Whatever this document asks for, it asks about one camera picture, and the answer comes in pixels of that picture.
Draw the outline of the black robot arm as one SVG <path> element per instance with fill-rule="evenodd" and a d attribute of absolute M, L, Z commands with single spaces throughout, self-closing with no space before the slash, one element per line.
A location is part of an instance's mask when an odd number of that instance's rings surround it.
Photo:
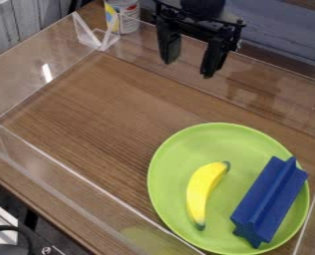
<path fill-rule="evenodd" d="M 169 65 L 181 54 L 181 36 L 206 43 L 199 74 L 209 79 L 222 68 L 228 54 L 241 43 L 244 20 L 225 10 L 225 0 L 154 0 L 157 44 Z"/>

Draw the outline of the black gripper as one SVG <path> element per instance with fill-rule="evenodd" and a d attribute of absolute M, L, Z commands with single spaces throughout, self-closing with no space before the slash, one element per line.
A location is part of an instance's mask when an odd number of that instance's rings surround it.
<path fill-rule="evenodd" d="M 187 34 L 194 35 L 198 32 L 202 37 L 221 35 L 229 42 L 238 42 L 245 23 L 226 11 L 225 0 L 154 0 L 154 2 L 157 15 L 178 22 Z M 174 23 L 157 21 L 157 43 L 159 57 L 169 65 L 177 60 L 181 47 L 181 35 Z M 207 41 L 199 66 L 199 74 L 205 79 L 211 78 L 221 69 L 228 50 L 222 38 L 213 37 Z"/>

